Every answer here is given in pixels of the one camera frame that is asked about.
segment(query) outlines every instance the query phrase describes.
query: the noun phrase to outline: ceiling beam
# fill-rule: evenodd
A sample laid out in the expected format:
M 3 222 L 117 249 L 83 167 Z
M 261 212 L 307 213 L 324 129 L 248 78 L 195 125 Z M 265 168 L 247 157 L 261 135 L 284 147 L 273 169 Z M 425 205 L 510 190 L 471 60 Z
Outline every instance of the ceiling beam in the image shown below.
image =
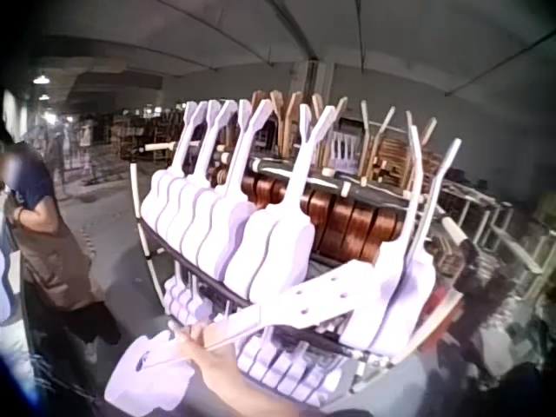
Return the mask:
M 289 35 L 295 40 L 298 48 L 303 52 L 309 61 L 319 61 L 313 46 L 309 42 L 301 26 L 297 23 L 286 4 L 280 0 L 266 0 L 272 8 L 282 26 L 288 31 Z
M 150 53 L 153 53 L 153 54 L 157 54 L 157 55 L 161 55 L 161 56 L 167 56 L 169 58 L 173 58 L 173 59 L 175 59 L 177 61 L 181 61 L 183 63 L 188 63 L 188 64 L 191 64 L 191 65 L 195 65 L 197 67 L 201 67 L 201 68 L 204 68 L 206 70 L 217 71 L 217 68 L 215 68 L 215 67 L 207 65 L 205 63 L 199 63 L 198 61 L 195 61 L 193 59 L 189 59 L 185 56 L 179 56 L 179 55 L 176 55 L 176 54 L 172 54 L 170 52 L 165 52 L 163 50 L 155 50 L 154 48 L 150 48 L 148 46 L 135 45 L 133 43 L 110 41 L 110 40 L 107 40 L 107 39 L 95 39 L 95 38 L 91 38 L 91 37 L 67 36 L 67 35 L 50 35 L 50 36 L 46 37 L 45 42 L 46 42 L 47 45 L 52 46 L 55 50 L 59 50 L 64 43 L 70 44 L 74 48 L 76 47 L 77 44 L 80 44 L 81 46 L 85 47 L 86 43 L 101 43 L 101 44 L 105 44 L 105 45 L 116 46 L 118 48 L 133 49 L 133 50 L 144 50 L 146 52 L 150 52 Z M 53 54 L 49 54 L 48 48 L 47 48 L 46 55 L 52 55 L 53 56 Z
M 489 69 L 484 70 L 483 72 L 481 72 L 480 74 L 478 74 L 477 76 L 474 76 L 471 80 L 457 86 L 455 89 L 451 89 L 450 91 L 447 91 L 446 93 L 444 93 L 444 96 L 446 97 L 450 97 L 451 95 L 453 95 L 454 93 L 457 93 L 458 91 L 460 91 L 461 89 L 464 89 L 465 87 L 467 87 L 468 85 L 471 85 L 473 83 L 476 83 L 477 81 L 479 81 L 483 76 L 486 76 L 487 74 L 490 74 L 491 72 L 497 70 L 498 68 L 506 65 L 507 63 L 509 63 L 510 61 L 513 61 L 515 58 L 517 58 L 518 56 L 521 56 L 527 52 L 529 52 L 530 50 L 532 50 L 533 48 L 536 48 L 537 46 L 539 46 L 540 44 L 546 42 L 547 40 L 549 40 L 551 37 L 556 36 L 556 29 L 551 30 L 550 32 L 548 32 L 546 35 L 544 35 L 543 37 L 540 37 L 539 39 L 537 39 L 535 42 L 530 43 L 529 45 L 527 45 L 525 48 L 518 50 L 516 53 L 508 56 L 507 58 L 504 58 L 502 61 L 500 61 L 499 63 L 495 64 L 493 67 L 490 67 Z
M 267 64 L 268 66 L 272 67 L 273 64 L 264 56 L 260 55 L 258 52 L 256 52 L 255 50 L 253 50 L 251 47 L 247 46 L 245 43 L 243 43 L 242 41 L 236 39 L 235 37 L 231 36 L 229 33 L 224 32 L 222 29 L 220 29 L 217 26 L 214 26 L 212 23 L 207 22 L 206 20 L 201 19 L 200 17 L 194 15 L 193 13 L 191 13 L 190 11 L 181 9 L 171 3 L 166 2 L 165 0 L 154 0 L 157 3 L 163 4 L 166 7 L 171 8 L 172 10 L 177 11 L 178 13 L 183 14 L 184 16 L 189 17 L 192 20 L 195 20 L 196 22 L 198 22 L 199 24 L 205 26 L 206 28 L 209 28 L 213 31 L 215 31 L 216 33 L 219 33 L 220 35 L 224 36 L 226 39 L 228 39 L 230 42 L 235 43 L 237 46 L 239 46 L 240 48 L 246 50 L 249 54 L 251 54 L 252 56 L 255 56 L 257 59 L 259 59 L 260 61 L 264 62 L 265 64 Z
M 361 57 L 361 74 L 365 74 L 365 47 L 363 46 L 363 31 L 361 27 L 361 0 L 355 0 L 357 13 L 357 32 L 359 34 L 359 55 Z

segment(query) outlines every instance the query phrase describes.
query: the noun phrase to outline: human hand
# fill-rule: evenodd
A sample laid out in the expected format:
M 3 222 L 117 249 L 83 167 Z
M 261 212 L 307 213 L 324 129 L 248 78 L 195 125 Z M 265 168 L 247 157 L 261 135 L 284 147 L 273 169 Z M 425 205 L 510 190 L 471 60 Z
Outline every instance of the human hand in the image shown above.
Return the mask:
M 189 334 L 177 332 L 176 337 L 180 354 L 199 367 L 208 389 L 223 398 L 236 392 L 244 381 L 236 364 L 233 343 L 211 351 L 202 346 L 202 334 L 208 324 L 200 321 L 191 327 Z

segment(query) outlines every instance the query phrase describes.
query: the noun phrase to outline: hand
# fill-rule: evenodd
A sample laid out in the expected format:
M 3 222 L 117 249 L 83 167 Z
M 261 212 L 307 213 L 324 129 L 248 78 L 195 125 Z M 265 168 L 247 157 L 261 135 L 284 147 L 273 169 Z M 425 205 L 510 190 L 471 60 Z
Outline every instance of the hand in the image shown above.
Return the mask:
M 225 397 L 244 384 L 243 377 L 235 363 L 233 344 L 210 352 L 202 346 L 202 332 L 208 324 L 200 321 L 192 326 L 190 334 L 181 332 L 176 336 L 180 353 L 199 367 L 208 389 Z
M 8 195 L 8 198 L 6 199 L 6 203 L 4 205 L 4 210 L 6 212 L 6 218 L 8 219 L 8 222 L 10 222 L 12 226 L 16 226 L 17 219 L 19 218 L 23 207 L 17 204 L 16 198 L 12 194 Z

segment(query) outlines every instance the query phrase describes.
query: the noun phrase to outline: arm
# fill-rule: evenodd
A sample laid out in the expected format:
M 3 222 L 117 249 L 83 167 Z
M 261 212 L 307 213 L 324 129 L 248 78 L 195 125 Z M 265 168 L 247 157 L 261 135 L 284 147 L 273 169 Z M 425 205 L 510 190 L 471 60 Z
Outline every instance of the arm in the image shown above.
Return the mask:
M 191 334 L 178 334 L 182 354 L 200 369 L 207 387 L 243 417 L 298 417 L 301 410 L 292 402 L 250 387 L 235 363 L 233 345 L 214 351 L 200 343 L 206 323 L 197 323 Z
M 18 207 L 13 218 L 16 224 L 39 233 L 55 234 L 58 231 L 59 217 L 56 204 L 49 195 L 45 196 L 32 210 Z

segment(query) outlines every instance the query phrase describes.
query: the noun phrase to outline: blue shirt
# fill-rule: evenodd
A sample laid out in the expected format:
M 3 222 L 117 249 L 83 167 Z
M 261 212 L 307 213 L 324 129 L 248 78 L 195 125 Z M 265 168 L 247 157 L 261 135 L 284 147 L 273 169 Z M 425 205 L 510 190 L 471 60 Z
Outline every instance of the blue shirt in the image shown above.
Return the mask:
M 44 164 L 24 158 L 17 185 L 14 187 L 17 201 L 24 209 L 33 210 L 44 197 L 56 200 L 54 184 Z

